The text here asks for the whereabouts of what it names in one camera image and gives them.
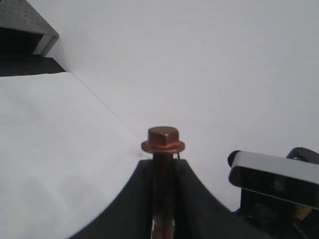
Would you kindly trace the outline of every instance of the screw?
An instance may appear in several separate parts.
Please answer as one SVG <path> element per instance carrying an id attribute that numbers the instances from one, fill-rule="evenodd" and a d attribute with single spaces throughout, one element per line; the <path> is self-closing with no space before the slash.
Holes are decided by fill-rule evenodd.
<path id="1" fill-rule="evenodd" d="M 174 231 L 173 155 L 182 152 L 185 144 L 179 141 L 174 127 L 149 129 L 149 138 L 142 143 L 145 152 L 153 154 L 153 239 L 172 239 Z"/>

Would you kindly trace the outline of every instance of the perforated metal panel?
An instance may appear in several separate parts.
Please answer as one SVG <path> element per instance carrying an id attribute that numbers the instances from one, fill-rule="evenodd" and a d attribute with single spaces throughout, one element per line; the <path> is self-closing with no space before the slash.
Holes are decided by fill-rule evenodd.
<path id="1" fill-rule="evenodd" d="M 41 34 L 34 54 L 45 56 L 59 34 L 26 0 L 0 0 L 0 28 Z"/>

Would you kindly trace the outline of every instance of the bolt head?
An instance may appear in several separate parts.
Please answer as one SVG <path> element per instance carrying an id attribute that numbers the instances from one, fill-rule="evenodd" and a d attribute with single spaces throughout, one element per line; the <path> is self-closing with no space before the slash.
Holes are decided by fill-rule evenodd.
<path id="1" fill-rule="evenodd" d="M 179 143 L 179 133 L 173 127 L 154 127 L 149 129 L 149 145 L 168 147 Z"/>
<path id="2" fill-rule="evenodd" d="M 149 138 L 142 143 L 142 149 L 149 153 L 178 153 L 185 149 L 185 144 L 179 141 L 177 128 L 160 126 L 149 129 Z"/>

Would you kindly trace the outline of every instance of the white paper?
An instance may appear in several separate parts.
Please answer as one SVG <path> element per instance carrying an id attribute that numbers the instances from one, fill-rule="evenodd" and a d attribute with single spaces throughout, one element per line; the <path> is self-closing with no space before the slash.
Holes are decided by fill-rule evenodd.
<path id="1" fill-rule="evenodd" d="M 0 238 L 76 233 L 122 190 L 140 143 L 69 73 L 0 78 Z"/>

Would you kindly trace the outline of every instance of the white wall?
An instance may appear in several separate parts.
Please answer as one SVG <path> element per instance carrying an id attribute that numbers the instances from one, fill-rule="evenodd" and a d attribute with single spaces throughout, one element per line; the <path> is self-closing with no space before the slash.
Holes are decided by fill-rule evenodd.
<path id="1" fill-rule="evenodd" d="M 61 35 L 50 55 L 140 141 L 178 127 L 183 157 L 230 209 L 231 151 L 319 151 L 317 0 L 29 2 Z"/>

